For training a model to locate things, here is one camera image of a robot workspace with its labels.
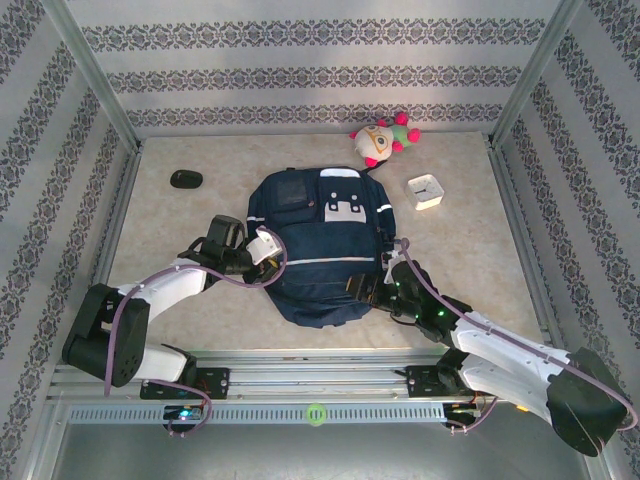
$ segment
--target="green ring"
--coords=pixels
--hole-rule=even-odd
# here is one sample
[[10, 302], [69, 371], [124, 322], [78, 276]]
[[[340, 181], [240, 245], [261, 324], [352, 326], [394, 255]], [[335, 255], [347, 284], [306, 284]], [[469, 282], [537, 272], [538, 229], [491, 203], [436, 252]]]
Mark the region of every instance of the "green ring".
[[[316, 412], [319, 414], [317, 418], [314, 417], [314, 413]], [[309, 405], [309, 408], [307, 408], [307, 422], [309, 422], [309, 425], [312, 427], [319, 427], [326, 421], [327, 407], [320, 403], [312, 403]]]

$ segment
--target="damask wallpaper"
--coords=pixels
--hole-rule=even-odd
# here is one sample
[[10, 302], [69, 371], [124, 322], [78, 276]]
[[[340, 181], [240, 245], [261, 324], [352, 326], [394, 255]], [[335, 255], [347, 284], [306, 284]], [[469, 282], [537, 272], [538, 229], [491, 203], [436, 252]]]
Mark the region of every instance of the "damask wallpaper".
[[[585, 2], [502, 145], [570, 349], [640, 402], [638, 4]], [[640, 477], [640, 429], [620, 435]]]
[[141, 137], [488, 133], [558, 0], [173, 3], [69, 1]]
[[129, 158], [42, 5], [0, 0], [0, 479], [18, 475]]

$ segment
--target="white patch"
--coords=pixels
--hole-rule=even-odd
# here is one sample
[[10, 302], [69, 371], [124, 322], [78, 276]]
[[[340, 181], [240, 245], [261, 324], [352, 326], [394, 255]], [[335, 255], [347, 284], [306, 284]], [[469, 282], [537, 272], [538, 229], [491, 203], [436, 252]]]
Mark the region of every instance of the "white patch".
[[360, 178], [360, 174], [350, 168], [325, 168], [320, 172], [321, 177], [355, 177]]
[[367, 223], [367, 214], [363, 205], [331, 200], [324, 206], [324, 221]]

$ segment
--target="patterned wall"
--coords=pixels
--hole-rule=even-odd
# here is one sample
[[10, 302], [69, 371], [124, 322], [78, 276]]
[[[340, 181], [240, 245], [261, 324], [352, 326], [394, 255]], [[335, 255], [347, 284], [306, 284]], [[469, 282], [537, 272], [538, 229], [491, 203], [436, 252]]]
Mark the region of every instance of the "patterned wall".
[[[640, 403], [638, 4], [578, 11], [505, 141], [503, 155], [552, 306]], [[640, 428], [621, 434], [640, 478]]]
[[558, 0], [70, 0], [141, 137], [490, 132]]
[[17, 475], [129, 158], [37, 0], [0, 0], [0, 479]]

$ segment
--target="marble-patterned floor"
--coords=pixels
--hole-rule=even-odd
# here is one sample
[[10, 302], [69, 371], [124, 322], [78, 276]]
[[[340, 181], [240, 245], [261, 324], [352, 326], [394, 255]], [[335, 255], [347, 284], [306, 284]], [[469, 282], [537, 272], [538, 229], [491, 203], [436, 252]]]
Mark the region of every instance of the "marble-patterned floor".
[[[136, 178], [110, 285], [141, 280], [166, 267], [206, 234], [216, 214], [245, 219], [249, 195], [285, 167], [346, 165], [362, 159], [346, 135], [151, 138]], [[204, 175], [196, 190], [169, 185], [177, 169]], [[442, 203], [417, 212], [407, 180], [431, 173]], [[479, 133], [423, 134], [420, 143], [372, 173], [394, 208], [399, 236], [442, 293], [472, 305], [496, 323], [540, 340], [524, 276]], [[361, 320], [322, 330], [284, 320], [261, 290], [220, 282], [163, 313], [149, 340], [187, 350], [407, 348], [432, 344], [416, 329], [372, 311]]]

